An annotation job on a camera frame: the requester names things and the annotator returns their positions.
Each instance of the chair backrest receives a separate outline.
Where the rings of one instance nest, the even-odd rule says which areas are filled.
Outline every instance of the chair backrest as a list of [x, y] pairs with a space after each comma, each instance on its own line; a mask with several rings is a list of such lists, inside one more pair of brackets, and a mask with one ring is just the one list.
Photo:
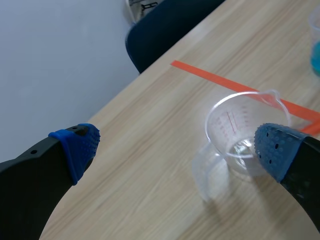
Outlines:
[[132, 27], [126, 50], [142, 73], [225, 0], [164, 0]]

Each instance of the wooden table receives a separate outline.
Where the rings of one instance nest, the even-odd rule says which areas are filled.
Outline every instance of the wooden table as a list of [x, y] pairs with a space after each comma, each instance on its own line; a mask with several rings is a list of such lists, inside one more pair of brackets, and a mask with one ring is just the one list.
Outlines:
[[320, 111], [307, 21], [319, 3], [226, 0], [90, 120], [102, 135], [97, 156], [42, 239], [319, 239], [303, 209], [268, 176], [243, 180], [221, 163], [221, 187], [211, 203], [201, 200], [191, 161], [207, 141], [207, 112], [233, 92], [170, 66], [180, 60]]

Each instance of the blue rubber fingertip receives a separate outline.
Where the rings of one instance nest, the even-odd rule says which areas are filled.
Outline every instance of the blue rubber fingertip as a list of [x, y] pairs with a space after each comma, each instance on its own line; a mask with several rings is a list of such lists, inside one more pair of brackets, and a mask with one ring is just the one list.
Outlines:
[[95, 157], [100, 142], [99, 130], [94, 125], [90, 123], [79, 125], [88, 127], [85, 136], [66, 129], [49, 134], [49, 137], [58, 139], [62, 144], [73, 185], [76, 185], [84, 175], [86, 166]]
[[296, 157], [299, 147], [308, 135], [274, 123], [258, 127], [254, 148], [264, 169], [279, 183]]

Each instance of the white wall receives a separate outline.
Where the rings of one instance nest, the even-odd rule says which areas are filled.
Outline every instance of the white wall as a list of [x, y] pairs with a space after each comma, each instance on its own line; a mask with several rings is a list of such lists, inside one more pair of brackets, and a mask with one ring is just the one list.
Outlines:
[[0, 1], [0, 162], [86, 122], [137, 77], [124, 4]]

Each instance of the plastic measuring cup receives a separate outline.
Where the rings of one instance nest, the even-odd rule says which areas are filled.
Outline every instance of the plastic measuring cup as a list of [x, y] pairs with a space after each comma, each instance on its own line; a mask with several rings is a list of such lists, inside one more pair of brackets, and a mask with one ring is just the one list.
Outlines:
[[290, 114], [275, 90], [235, 93], [213, 106], [205, 120], [208, 143], [192, 161], [192, 174], [204, 199], [209, 174], [220, 160], [243, 175], [266, 173], [254, 148], [255, 132], [265, 123], [291, 126]]
[[315, 8], [309, 17], [311, 27], [311, 65], [314, 72], [320, 76], [320, 5]]

